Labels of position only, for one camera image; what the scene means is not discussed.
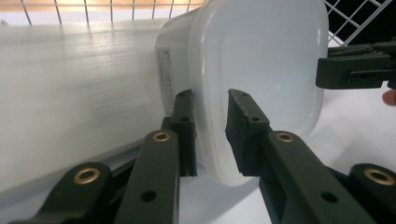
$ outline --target screw hole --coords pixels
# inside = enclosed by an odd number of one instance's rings
[[[153,190],[148,190],[140,195],[140,200],[144,203],[150,203],[157,198],[157,194]]]
[[[282,142],[293,142],[294,138],[288,133],[279,133],[276,135],[277,140]]]
[[[171,135],[167,133],[156,133],[152,136],[152,139],[156,142],[166,142],[171,138]]]
[[[364,174],[375,183],[380,185],[392,186],[396,184],[395,178],[377,169],[366,169]]]
[[[100,171],[96,168],[85,168],[80,170],[74,177],[74,182],[79,185],[89,184],[95,181],[100,175]]]
[[[330,192],[321,192],[320,196],[328,203],[336,203],[338,201],[337,197]]]
[[[184,118],[181,118],[181,119],[180,119],[180,121],[181,121],[181,122],[189,122],[189,121],[190,121],[190,119],[189,119],[189,118],[185,118],[185,117],[184,117]]]

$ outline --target white plastic lid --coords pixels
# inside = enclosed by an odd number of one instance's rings
[[[326,57],[327,36],[321,0],[214,0],[199,9],[189,64],[197,141],[213,178],[228,186],[248,181],[224,132],[228,89],[251,94],[274,130],[301,137],[313,130],[323,98],[317,61]]]

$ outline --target black metal bracket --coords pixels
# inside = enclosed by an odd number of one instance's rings
[[[273,223],[396,222],[396,174],[361,164],[350,176],[338,173],[336,178],[299,136],[273,131],[249,94],[229,90],[229,96],[227,139],[239,171],[260,177]],[[383,213],[377,214],[373,205]]]
[[[318,87],[330,90],[396,89],[396,41],[332,48],[318,59]]]
[[[178,223],[181,176],[196,176],[193,94],[177,95],[172,117],[149,133],[137,159],[110,172],[99,162],[69,170],[38,213],[11,224]]]

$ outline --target plastic container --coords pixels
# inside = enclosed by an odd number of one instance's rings
[[[165,24],[156,42],[163,107],[170,114],[175,95],[193,90],[198,159],[214,179],[248,181],[225,137],[228,89],[250,93],[273,129],[310,134],[328,33],[321,0],[213,0]]]

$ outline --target brass insert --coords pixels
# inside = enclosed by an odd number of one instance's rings
[[[276,135],[277,140],[282,141],[282,142],[293,142],[294,137],[288,133],[278,133]]]
[[[364,171],[364,174],[371,180],[373,180],[375,183],[380,184],[380,185],[387,185],[387,186],[392,186],[396,183],[395,179],[391,176],[388,175],[387,173],[376,170],[373,168],[366,169]]]
[[[97,179],[99,175],[100,171],[98,169],[92,167],[85,168],[78,171],[78,173],[74,177],[74,182],[80,185],[89,184]]]
[[[169,133],[156,133],[152,136],[152,139],[156,142],[166,142],[171,138]]]

